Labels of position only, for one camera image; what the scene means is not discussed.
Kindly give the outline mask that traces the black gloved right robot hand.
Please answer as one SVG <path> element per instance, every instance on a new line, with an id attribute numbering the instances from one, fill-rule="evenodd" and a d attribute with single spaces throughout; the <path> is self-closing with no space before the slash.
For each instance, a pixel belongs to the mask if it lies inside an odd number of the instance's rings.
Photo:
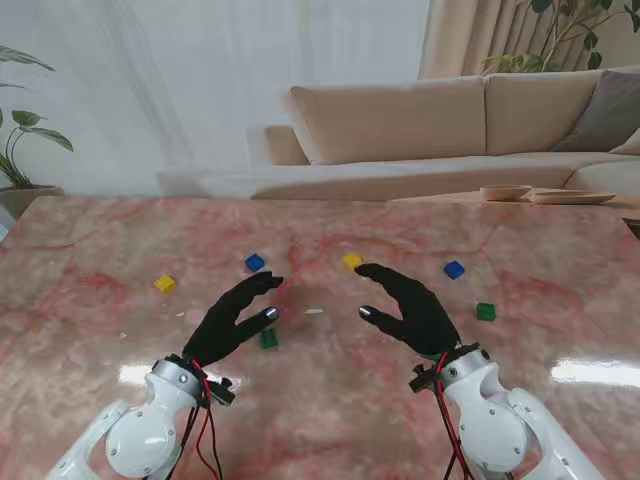
<path id="1" fill-rule="evenodd" d="M 398 319 L 363 305 L 359 308 L 363 320 L 424 356 L 444 354 L 460 343 L 459 333 L 438 298 L 421 282 L 376 263 L 361 264 L 355 272 L 382 286 L 402 315 Z"/>

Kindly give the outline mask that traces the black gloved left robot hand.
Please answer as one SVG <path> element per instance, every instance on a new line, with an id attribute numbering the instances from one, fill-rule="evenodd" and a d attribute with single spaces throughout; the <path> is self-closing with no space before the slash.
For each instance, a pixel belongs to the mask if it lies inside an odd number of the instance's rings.
<path id="1" fill-rule="evenodd" d="M 224 359 L 242 343 L 269 327 L 279 318 L 279 310 L 266 308 L 237 324 L 241 312 L 257 296 L 277 289 L 284 278 L 265 271 L 244 279 L 224 293 L 209 308 L 182 350 L 182 357 L 199 367 Z"/>

